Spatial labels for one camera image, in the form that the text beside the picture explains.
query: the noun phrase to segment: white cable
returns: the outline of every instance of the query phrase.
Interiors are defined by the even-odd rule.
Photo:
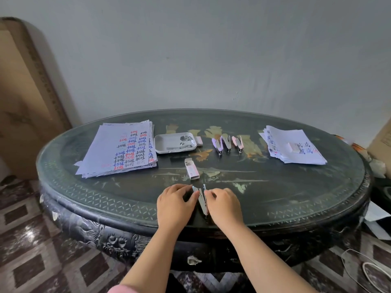
[[[385,291],[383,291],[383,290],[381,290],[378,286],[376,286],[374,283],[373,283],[373,281],[369,278],[369,276],[368,276],[368,273],[367,273],[367,271],[366,271],[366,269],[365,269],[365,266],[366,265],[369,265],[369,266],[373,266],[373,267],[375,267],[376,269],[378,269],[379,271],[381,271],[382,273],[384,273],[389,279],[391,279],[391,276],[386,272],[386,271],[384,271],[384,269],[382,269],[381,267],[379,267],[378,265],[376,265],[375,264],[375,261],[373,260],[373,259],[371,259],[371,258],[369,258],[368,256],[366,256],[366,255],[364,255],[364,254],[362,254],[362,253],[360,253],[360,252],[358,252],[358,251],[356,251],[356,250],[353,250],[353,249],[347,249],[346,251],[344,251],[342,254],[341,254],[341,259],[342,259],[342,264],[343,264],[343,267],[345,268],[345,271],[346,271],[346,273],[348,274],[348,276],[350,276],[350,278],[353,280],[353,281],[355,281],[358,285],[360,285],[365,291],[367,291],[367,292],[369,292],[369,293],[372,293],[371,291],[368,291],[368,289],[366,289],[363,285],[361,285],[358,281],[356,281],[350,274],[349,274],[349,272],[348,272],[348,270],[346,269],[346,266],[345,266],[345,259],[344,259],[344,254],[346,253],[346,252],[348,252],[348,251],[354,251],[354,252],[356,252],[356,253],[358,253],[358,254],[360,254],[360,255],[362,255],[362,256],[364,256],[364,257],[366,257],[366,258],[368,258],[371,262],[364,262],[363,264],[362,264],[362,266],[361,266],[361,268],[362,268],[362,271],[364,272],[364,275],[365,275],[365,277],[368,279],[368,281],[371,283],[371,285],[372,286],[374,286],[378,291],[380,291],[381,293],[389,293],[389,292],[385,292]]]

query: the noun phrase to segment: pink sleeve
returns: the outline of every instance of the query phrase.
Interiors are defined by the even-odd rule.
[[[137,293],[132,288],[125,285],[116,285],[112,287],[107,293]]]

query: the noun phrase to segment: oval table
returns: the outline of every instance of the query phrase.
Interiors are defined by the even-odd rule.
[[[158,166],[109,176],[75,175],[102,123],[151,120],[154,135],[191,132],[203,146],[158,156]],[[270,157],[259,136],[266,125],[303,129],[328,161],[326,165],[284,164]],[[218,157],[211,138],[239,136]],[[372,185],[366,163],[334,135],[287,119],[227,110],[178,109],[130,113],[73,128],[40,152],[40,202],[62,231],[110,256],[133,263],[156,231],[156,199],[175,183],[190,184],[184,159],[192,157],[200,178],[196,187],[231,188],[240,200],[246,225],[287,264],[294,266],[335,245],[362,222]],[[197,204],[175,246],[172,269],[242,271],[224,234]]]

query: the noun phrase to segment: glass tabletop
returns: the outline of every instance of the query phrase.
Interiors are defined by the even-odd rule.
[[[194,151],[158,155],[158,166],[109,176],[75,175],[102,123],[151,120],[154,135],[191,132],[203,146]],[[303,129],[327,160],[326,165],[284,164],[270,157],[259,136],[266,125],[282,130]],[[244,152],[234,148],[218,157],[212,138],[242,136]],[[190,181],[184,159],[192,157],[200,178]],[[53,195],[123,221],[157,226],[156,199],[175,183],[207,189],[230,188],[240,200],[244,221],[259,226],[297,220],[326,211],[353,195],[365,169],[347,144],[317,128],[287,119],[228,110],[175,109],[123,114],[73,128],[49,142],[37,159],[40,182]],[[188,226],[216,228],[199,205]]]

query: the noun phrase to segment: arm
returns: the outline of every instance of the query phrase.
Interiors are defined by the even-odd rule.
[[[256,292],[316,292],[245,226],[239,200],[230,189],[206,190],[205,196],[213,221],[232,242]]]
[[[199,192],[187,202],[183,195],[191,185],[175,184],[167,187],[157,202],[159,228],[139,259],[121,281],[121,285],[138,293],[166,291],[175,242],[187,224],[197,203]]]

